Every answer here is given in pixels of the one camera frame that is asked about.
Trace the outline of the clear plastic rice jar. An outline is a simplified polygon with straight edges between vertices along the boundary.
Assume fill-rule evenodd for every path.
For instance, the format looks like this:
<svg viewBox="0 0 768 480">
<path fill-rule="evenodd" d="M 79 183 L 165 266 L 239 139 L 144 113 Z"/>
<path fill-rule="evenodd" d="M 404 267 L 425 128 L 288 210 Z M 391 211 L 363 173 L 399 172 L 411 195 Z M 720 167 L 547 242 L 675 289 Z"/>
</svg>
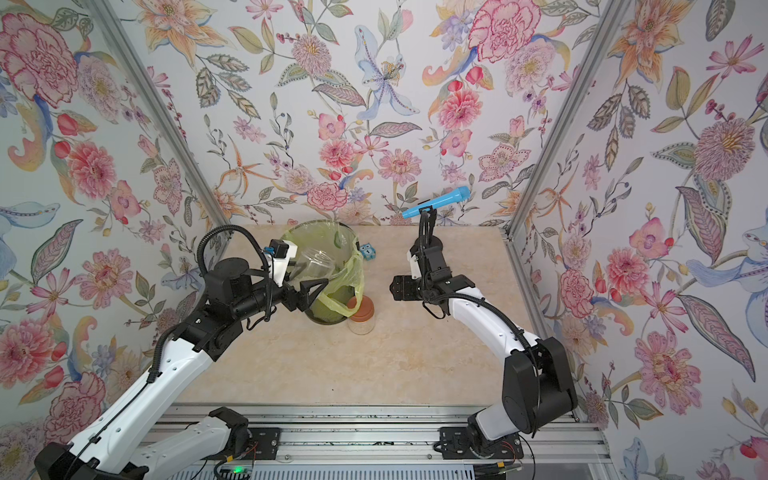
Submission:
<svg viewBox="0 0 768 480">
<path fill-rule="evenodd" d="M 331 278 L 335 271 L 336 263 L 326 252 L 306 248 L 298 251 L 296 258 L 289 262 L 288 281 L 298 284 L 305 280 Z"/>
</svg>

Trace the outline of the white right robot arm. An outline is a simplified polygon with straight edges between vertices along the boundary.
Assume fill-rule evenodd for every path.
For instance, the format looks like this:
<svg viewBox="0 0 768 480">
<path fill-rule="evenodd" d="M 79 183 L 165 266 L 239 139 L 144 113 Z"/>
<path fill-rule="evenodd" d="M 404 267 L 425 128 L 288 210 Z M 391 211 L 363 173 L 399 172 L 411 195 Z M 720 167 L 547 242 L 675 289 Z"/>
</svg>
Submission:
<svg viewBox="0 0 768 480">
<path fill-rule="evenodd" d="M 566 349 L 554 337 L 524 330 L 487 300 L 475 283 L 455 275 L 437 237 L 419 238 L 408 253 L 411 272 L 395 276 L 390 293 L 396 301 L 437 306 L 440 317 L 467 327 L 501 362 L 499 400 L 470 416 L 468 434 L 477 444 L 508 435 L 535 434 L 578 406 Z"/>
</svg>

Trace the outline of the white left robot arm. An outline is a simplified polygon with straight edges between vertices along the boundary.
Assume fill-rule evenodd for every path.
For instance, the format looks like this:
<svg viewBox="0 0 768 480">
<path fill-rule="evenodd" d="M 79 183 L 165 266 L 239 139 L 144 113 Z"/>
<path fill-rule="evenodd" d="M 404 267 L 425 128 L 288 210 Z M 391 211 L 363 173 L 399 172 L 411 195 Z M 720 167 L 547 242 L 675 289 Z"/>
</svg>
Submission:
<svg viewBox="0 0 768 480">
<path fill-rule="evenodd" d="M 208 243 L 237 232 L 261 266 L 243 258 L 205 263 Z M 242 455 L 251 440 L 248 420 L 228 407 L 211 411 L 182 432 L 147 447 L 140 445 L 177 397 L 213 365 L 244 330 L 270 320 L 278 306 L 305 311 L 328 285 L 326 278 L 297 287 L 284 277 L 296 266 L 295 244 L 273 239 L 261 247 L 238 225 L 222 225 L 198 242 L 196 259 L 204 281 L 201 298 L 187 317 L 165 330 L 149 369 L 111 406 L 66 444 L 51 442 L 36 456 L 43 479 L 167 479 L 203 459 Z"/>
</svg>

